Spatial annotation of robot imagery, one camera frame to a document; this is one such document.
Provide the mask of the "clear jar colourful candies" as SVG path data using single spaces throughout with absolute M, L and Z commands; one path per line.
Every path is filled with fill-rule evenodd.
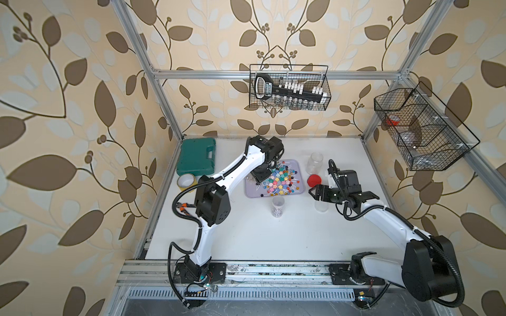
M 314 209 L 319 213 L 325 213 L 328 211 L 329 204 L 324 201 L 315 201 Z

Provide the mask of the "clear jar dark beads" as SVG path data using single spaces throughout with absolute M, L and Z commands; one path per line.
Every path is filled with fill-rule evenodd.
M 283 196 L 274 196 L 271 201 L 271 214 L 275 218 L 280 218 L 285 208 L 285 199 Z

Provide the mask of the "red jar lid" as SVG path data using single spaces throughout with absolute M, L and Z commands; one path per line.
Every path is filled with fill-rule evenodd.
M 322 178 L 319 175 L 310 175 L 307 179 L 307 184 L 310 188 L 314 188 L 322 183 Z

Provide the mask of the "clear candy jar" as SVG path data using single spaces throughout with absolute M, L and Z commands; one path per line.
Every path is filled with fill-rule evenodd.
M 317 175 L 323 165 L 324 156 L 320 152 L 313 152 L 308 158 L 306 171 L 309 175 Z

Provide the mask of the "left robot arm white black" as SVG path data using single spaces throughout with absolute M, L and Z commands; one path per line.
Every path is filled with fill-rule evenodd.
M 275 136 L 248 138 L 243 153 L 223 171 L 211 177 L 202 176 L 197 184 L 175 197 L 171 206 L 173 213 L 198 225 L 190 250 L 171 243 L 171 247 L 184 254 L 184 267 L 193 280 L 203 279 L 208 274 L 216 229 L 231 212 L 229 194 L 248 175 L 257 182 L 266 180 L 283 153 L 282 140 Z

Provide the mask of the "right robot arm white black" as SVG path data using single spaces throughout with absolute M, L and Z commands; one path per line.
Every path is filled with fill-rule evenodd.
M 403 250 L 403 259 L 388 259 L 375 251 L 354 254 L 346 274 L 354 284 L 382 279 L 386 285 L 369 303 L 377 304 L 390 285 L 406 289 L 420 302 L 432 300 L 447 308 L 458 308 L 465 301 L 465 286 L 451 241 L 411 224 L 370 191 L 363 191 L 353 170 L 337 168 L 328 162 L 327 185 L 318 184 L 309 194 L 316 200 L 336 206 L 349 222 L 366 219 L 378 227 Z

